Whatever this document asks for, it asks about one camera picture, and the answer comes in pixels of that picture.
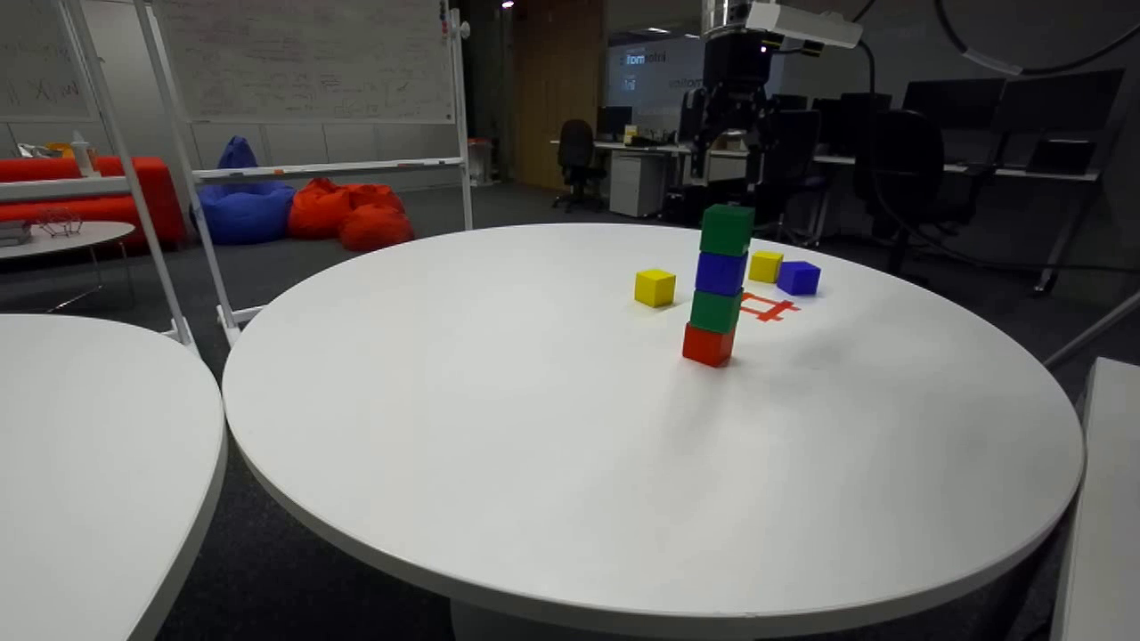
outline toy block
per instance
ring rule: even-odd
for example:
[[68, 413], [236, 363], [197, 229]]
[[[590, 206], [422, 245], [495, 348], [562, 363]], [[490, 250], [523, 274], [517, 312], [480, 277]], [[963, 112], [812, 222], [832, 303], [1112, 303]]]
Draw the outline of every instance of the toy block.
[[741, 317], [741, 295], [693, 293], [687, 323], [708, 334], [732, 334]]
[[820, 293], [820, 267], [805, 259], [786, 259], [775, 280], [786, 295], [817, 295]]
[[674, 270], [638, 270], [634, 301], [646, 306], [674, 306], [676, 274]]
[[768, 280], [768, 285], [775, 285], [779, 267], [782, 267], [782, 253], [773, 253], [773, 250], [752, 253], [752, 259], [748, 259], [748, 280]]
[[682, 327], [682, 359], [693, 359], [703, 368], [726, 368], [732, 355], [732, 334], [708, 334], [703, 327]]
[[745, 255], [756, 215], [748, 206], [708, 206], [703, 217], [703, 253]]
[[741, 295], [745, 259], [748, 255], [703, 253], [703, 259], [698, 259], [698, 293]]

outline blue bean bag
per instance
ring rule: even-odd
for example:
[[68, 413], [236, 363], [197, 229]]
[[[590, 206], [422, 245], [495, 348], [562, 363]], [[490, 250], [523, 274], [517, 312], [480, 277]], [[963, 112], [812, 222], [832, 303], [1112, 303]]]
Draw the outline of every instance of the blue bean bag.
[[211, 185], [199, 201], [217, 245], [257, 245], [287, 232], [292, 185], [285, 182]]

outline gray carpet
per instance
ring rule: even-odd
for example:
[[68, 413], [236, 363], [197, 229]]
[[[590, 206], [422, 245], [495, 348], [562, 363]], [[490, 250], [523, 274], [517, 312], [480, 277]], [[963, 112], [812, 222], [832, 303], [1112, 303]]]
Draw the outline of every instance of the gray carpet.
[[[421, 236], [441, 236], [458, 229], [456, 193], [406, 193], [412, 229]], [[594, 210], [551, 210], [547, 196], [523, 189], [477, 193], [477, 226], [545, 226], [545, 222], [628, 222]], [[866, 241], [832, 238], [822, 250], [866, 259]], [[275, 241], [219, 250], [225, 277], [236, 306], [257, 306], [292, 287], [295, 280], [345, 259], [333, 241]], [[197, 327], [199, 352], [211, 372], [225, 368], [225, 334], [212, 321], [212, 287], [199, 250], [179, 250], [168, 255], [182, 295], [182, 306]], [[168, 327], [168, 306], [160, 301], [149, 255], [65, 255], [0, 265], [0, 310], [52, 310], [60, 301], [108, 285], [70, 306], [70, 312], [115, 317], [147, 327]], [[1036, 355], [1088, 323], [1100, 306], [1078, 306], [1064, 301], [1034, 301], [1024, 277], [969, 270], [954, 265], [915, 265], [907, 274], [932, 280], [941, 293], [1005, 327]], [[1072, 355], [1058, 381], [1078, 403], [1081, 378], [1098, 352], [1118, 359], [1140, 359], [1140, 317], [1105, 342]], [[859, 636], [952, 636], [938, 632], [974, 632], [971, 636], [1042, 636], [1055, 544], [1034, 556], [993, 590], [979, 596], [988, 609], [965, 613], [963, 606], [938, 609], [913, 625], [860, 632]], [[399, 636], [399, 641], [445, 641], [448, 613], [433, 596], [421, 596], [399, 580], [388, 580], [319, 539], [307, 533], [287, 513], [281, 513], [262, 487], [249, 479], [237, 456], [229, 464], [229, 486], [212, 527], [204, 542], [197, 571], [175, 602], [165, 634], [168, 641], [352, 641], [352, 636]]]

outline white table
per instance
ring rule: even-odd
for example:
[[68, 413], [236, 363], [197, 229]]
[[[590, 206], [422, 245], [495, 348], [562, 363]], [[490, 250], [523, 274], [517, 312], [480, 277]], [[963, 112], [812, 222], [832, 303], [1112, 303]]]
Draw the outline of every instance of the white table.
[[[232, 433], [357, 559], [458, 609], [589, 632], [894, 619], [1040, 544], [1081, 439], [1022, 344], [915, 285], [786, 250], [822, 265], [822, 301], [782, 323], [741, 317], [738, 359], [706, 372], [681, 359], [693, 241], [533, 226], [332, 267], [237, 339]], [[642, 267], [681, 270], [681, 306], [638, 306]]]
[[212, 515], [225, 413], [179, 342], [0, 317], [0, 636], [152, 636]]
[[30, 238], [22, 245], [0, 245], [0, 259], [26, 259], [45, 253], [76, 253], [89, 245], [111, 245], [135, 232], [124, 222], [83, 222], [76, 236], [48, 236], [48, 226], [30, 226]]

